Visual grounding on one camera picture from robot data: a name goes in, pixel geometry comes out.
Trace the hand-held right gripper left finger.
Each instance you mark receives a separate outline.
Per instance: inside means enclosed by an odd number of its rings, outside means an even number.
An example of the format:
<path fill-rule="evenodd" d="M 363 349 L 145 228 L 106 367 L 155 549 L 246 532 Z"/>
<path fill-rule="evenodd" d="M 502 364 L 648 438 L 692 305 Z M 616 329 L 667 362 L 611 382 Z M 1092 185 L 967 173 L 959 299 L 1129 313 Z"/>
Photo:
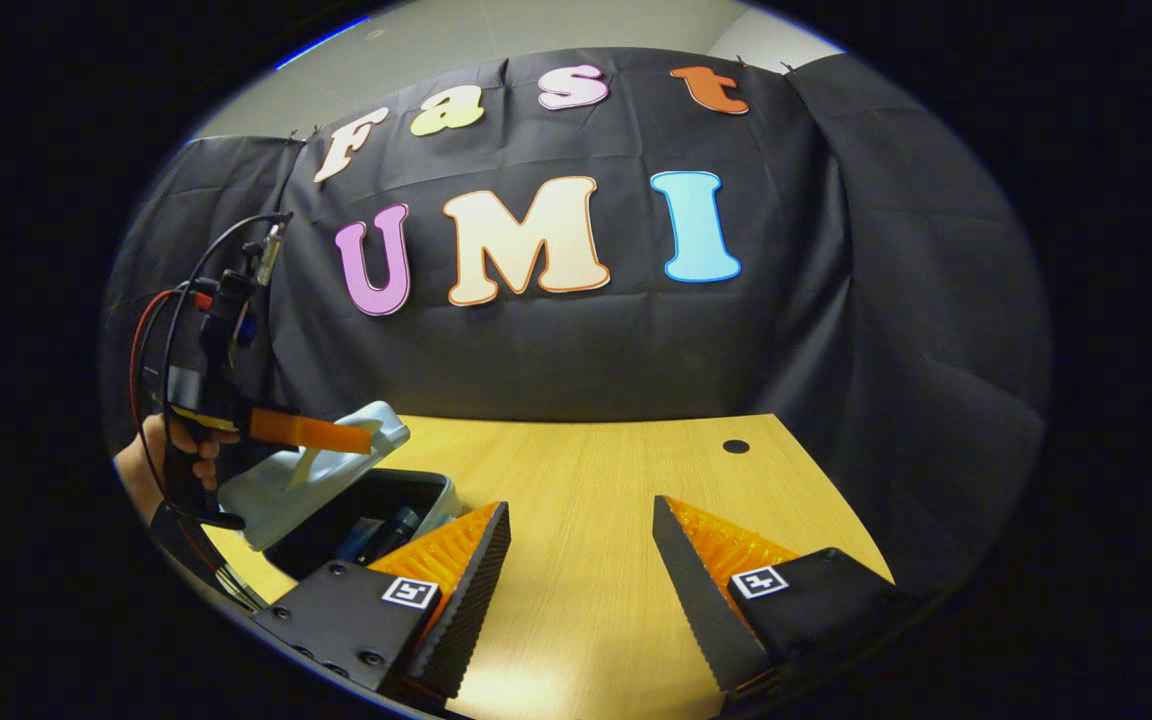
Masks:
<path fill-rule="evenodd" d="M 444 702 L 460 694 L 511 544 L 497 501 L 371 564 L 329 561 L 256 626 L 366 691 Z"/>

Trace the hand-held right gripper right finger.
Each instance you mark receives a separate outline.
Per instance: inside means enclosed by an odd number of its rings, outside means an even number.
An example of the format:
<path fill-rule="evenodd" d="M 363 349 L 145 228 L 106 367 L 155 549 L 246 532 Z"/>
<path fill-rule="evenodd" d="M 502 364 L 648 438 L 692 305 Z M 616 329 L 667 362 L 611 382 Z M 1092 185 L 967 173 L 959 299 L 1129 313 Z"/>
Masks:
<path fill-rule="evenodd" d="M 924 607 L 840 548 L 799 555 L 677 498 L 655 497 L 652 536 L 728 702 L 812 691 Z"/>

